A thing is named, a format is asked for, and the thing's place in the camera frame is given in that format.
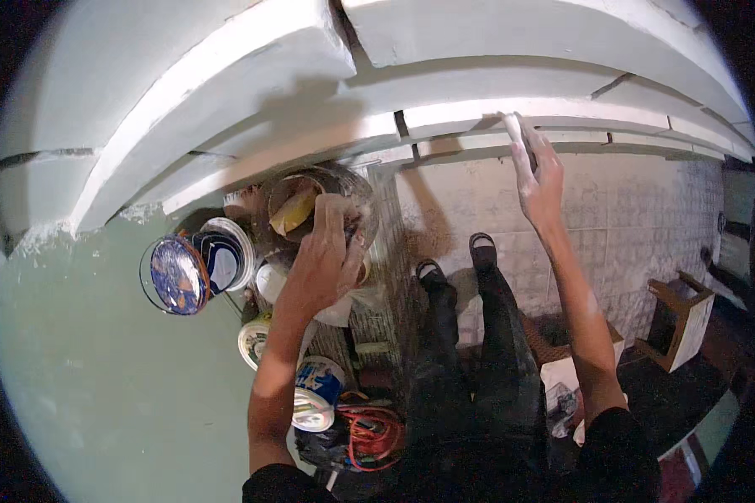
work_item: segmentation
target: person's left hand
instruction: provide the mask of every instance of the person's left hand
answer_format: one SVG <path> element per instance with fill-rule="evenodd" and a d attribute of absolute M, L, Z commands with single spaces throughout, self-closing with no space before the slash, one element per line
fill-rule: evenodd
<path fill-rule="evenodd" d="M 352 201 L 338 194 L 316 196 L 313 232 L 302 238 L 285 287 L 274 305 L 275 317 L 297 317 L 305 323 L 335 304 L 355 286 L 366 249 L 360 230 L 347 247 L 344 215 L 356 215 Z"/>

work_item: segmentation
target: black sandal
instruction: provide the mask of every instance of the black sandal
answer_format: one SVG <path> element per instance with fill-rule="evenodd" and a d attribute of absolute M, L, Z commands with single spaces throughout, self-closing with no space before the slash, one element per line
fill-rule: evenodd
<path fill-rule="evenodd" d="M 482 237 L 492 243 L 492 246 L 474 247 L 476 240 Z M 470 236 L 470 257 L 473 258 L 473 267 L 476 269 L 497 266 L 497 250 L 495 250 L 495 241 L 492 237 L 487 233 L 475 233 Z"/>
<path fill-rule="evenodd" d="M 422 270 L 427 266 L 433 266 L 434 269 L 428 271 L 423 277 L 420 277 L 419 274 L 422 272 Z M 417 279 L 420 283 L 422 283 L 423 287 L 429 287 L 434 284 L 439 283 L 447 283 L 448 277 L 444 275 L 442 272 L 442 268 L 439 267 L 439 264 L 436 263 L 435 260 L 432 258 L 426 258 L 419 264 L 417 264 Z"/>

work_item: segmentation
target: black pants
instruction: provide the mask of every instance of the black pants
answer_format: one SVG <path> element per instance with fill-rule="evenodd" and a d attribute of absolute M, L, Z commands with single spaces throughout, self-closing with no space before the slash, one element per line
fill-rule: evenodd
<path fill-rule="evenodd" d="M 534 444 L 545 433 L 544 386 L 512 290 L 497 267 L 477 270 L 476 276 L 484 344 L 475 401 L 456 356 L 456 288 L 439 283 L 427 288 L 430 306 L 410 368 L 407 445 L 476 436 Z"/>

